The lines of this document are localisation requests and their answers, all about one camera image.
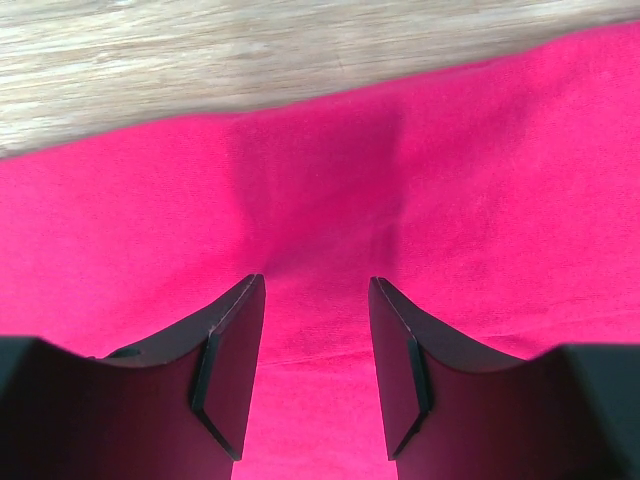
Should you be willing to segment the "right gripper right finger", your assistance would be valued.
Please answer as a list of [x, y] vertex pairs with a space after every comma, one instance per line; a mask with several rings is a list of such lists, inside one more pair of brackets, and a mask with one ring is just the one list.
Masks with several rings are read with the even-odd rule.
[[369, 318], [388, 456], [402, 479], [635, 479], [639, 349], [522, 360], [375, 277]]

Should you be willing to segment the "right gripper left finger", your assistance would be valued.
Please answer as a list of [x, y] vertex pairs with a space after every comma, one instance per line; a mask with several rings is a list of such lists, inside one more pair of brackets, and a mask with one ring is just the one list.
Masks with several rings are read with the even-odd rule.
[[5, 479], [227, 479], [243, 453], [266, 288], [210, 305], [105, 358], [1, 340]]

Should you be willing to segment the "red t shirt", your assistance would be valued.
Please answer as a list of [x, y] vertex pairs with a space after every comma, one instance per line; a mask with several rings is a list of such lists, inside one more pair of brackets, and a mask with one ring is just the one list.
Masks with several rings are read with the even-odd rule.
[[639, 339], [639, 26], [1, 165], [1, 330], [106, 354], [266, 280], [237, 479], [391, 479], [373, 276], [531, 356]]

